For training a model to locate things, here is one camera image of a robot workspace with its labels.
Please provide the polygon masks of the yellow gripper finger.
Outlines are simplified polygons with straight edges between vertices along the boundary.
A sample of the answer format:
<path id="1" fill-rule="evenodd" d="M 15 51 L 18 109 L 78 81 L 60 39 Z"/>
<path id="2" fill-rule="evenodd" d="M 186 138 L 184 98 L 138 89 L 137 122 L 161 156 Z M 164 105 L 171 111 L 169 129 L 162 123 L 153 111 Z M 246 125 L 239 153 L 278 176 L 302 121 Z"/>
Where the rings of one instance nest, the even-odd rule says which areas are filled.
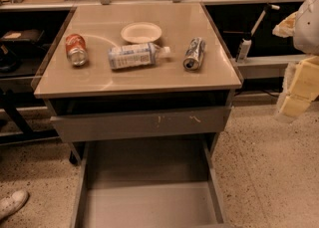
<path id="1" fill-rule="evenodd" d="M 272 30 L 272 34 L 281 38 L 292 37 L 294 34 L 294 29 L 295 29 L 295 19 L 296 19 L 296 12 L 290 14 L 288 17 L 282 20 L 279 24 L 277 24 Z"/>
<path id="2" fill-rule="evenodd" d="M 285 71 L 283 91 L 278 98 L 281 117 L 298 118 L 319 97 L 319 57 L 290 63 Z"/>

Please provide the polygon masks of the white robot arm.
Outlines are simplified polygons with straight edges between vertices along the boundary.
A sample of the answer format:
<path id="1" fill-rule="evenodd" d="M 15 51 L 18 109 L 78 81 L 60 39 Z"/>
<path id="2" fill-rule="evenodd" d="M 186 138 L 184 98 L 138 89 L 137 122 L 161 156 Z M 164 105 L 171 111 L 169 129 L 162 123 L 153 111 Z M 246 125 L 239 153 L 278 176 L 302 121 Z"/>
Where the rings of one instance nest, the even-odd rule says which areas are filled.
<path id="1" fill-rule="evenodd" d="M 293 38 L 295 49 L 307 55 L 298 63 L 289 63 L 284 74 L 275 117 L 293 122 L 319 97 L 319 0 L 305 0 L 272 30 L 278 37 Z"/>

